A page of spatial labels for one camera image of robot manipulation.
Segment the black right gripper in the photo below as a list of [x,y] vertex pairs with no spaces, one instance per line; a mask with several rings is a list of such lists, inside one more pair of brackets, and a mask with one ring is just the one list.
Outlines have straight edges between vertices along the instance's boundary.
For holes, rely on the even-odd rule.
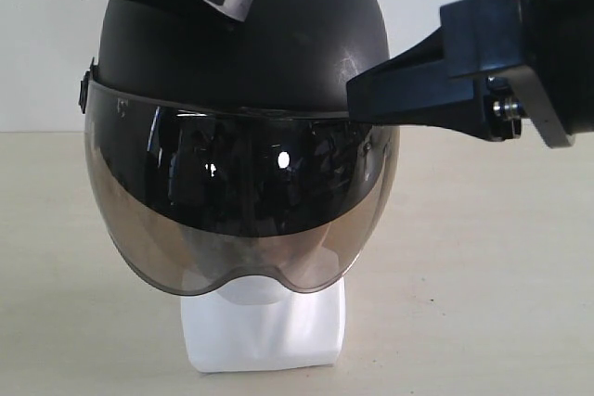
[[503,120],[524,115],[550,148],[592,132],[593,0],[459,0],[440,20],[442,32],[347,82],[352,121],[505,141]]

